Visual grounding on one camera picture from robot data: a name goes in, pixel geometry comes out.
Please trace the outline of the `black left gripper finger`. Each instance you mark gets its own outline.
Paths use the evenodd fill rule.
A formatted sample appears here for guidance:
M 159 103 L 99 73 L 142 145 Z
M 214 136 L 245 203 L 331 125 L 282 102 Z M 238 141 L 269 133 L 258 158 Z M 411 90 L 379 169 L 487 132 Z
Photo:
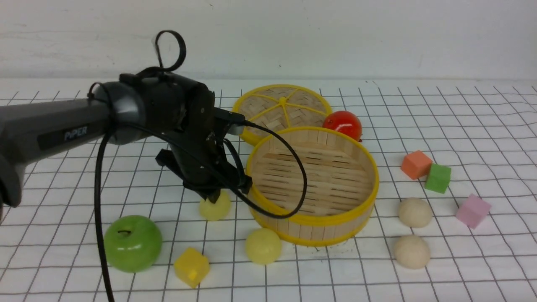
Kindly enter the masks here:
M 205 201 L 210 202 L 211 204 L 216 204 L 219 200 L 219 197 L 221 195 L 221 191 L 213 191 L 212 193 L 209 193 L 207 197 L 205 198 Z

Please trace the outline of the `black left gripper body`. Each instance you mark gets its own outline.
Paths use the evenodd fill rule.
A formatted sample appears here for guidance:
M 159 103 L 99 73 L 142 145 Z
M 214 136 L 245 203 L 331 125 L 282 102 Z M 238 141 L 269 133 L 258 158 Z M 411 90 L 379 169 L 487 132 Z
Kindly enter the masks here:
M 253 185 L 232 143 L 213 132 L 215 100 L 215 93 L 207 91 L 188 101 L 181 127 L 167 133 L 172 145 L 156 156 L 158 165 L 175 173 L 186 189 L 204 200 L 226 188 L 248 194 Z

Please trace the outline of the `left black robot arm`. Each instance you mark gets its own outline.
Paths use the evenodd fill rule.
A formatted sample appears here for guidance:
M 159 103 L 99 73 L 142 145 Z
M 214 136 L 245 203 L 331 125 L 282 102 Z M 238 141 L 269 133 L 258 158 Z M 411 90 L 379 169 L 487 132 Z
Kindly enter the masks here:
M 205 84 L 176 74 L 140 78 L 122 74 L 96 88 L 94 99 L 79 98 L 2 106 L 1 201 L 17 207 L 23 175 L 31 163 L 101 138 L 115 123 L 134 123 L 171 139 L 156 156 L 183 184 L 215 201 L 219 189 L 248 194 L 252 180 L 226 158 L 223 141 L 240 135 L 244 117 L 215 106 Z

